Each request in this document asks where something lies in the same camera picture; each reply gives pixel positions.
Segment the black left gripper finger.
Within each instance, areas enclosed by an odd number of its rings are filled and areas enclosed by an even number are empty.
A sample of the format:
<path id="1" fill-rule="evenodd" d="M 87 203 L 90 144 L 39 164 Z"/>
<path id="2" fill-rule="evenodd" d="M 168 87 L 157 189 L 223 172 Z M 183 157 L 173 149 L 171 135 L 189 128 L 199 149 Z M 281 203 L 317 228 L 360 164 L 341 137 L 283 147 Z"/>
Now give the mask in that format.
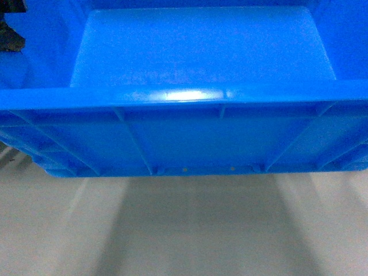
<path id="1" fill-rule="evenodd" d="M 5 14 L 26 11 L 23 0 L 1 1 L 1 52 L 21 52 L 25 47 L 25 39 L 7 24 Z"/>

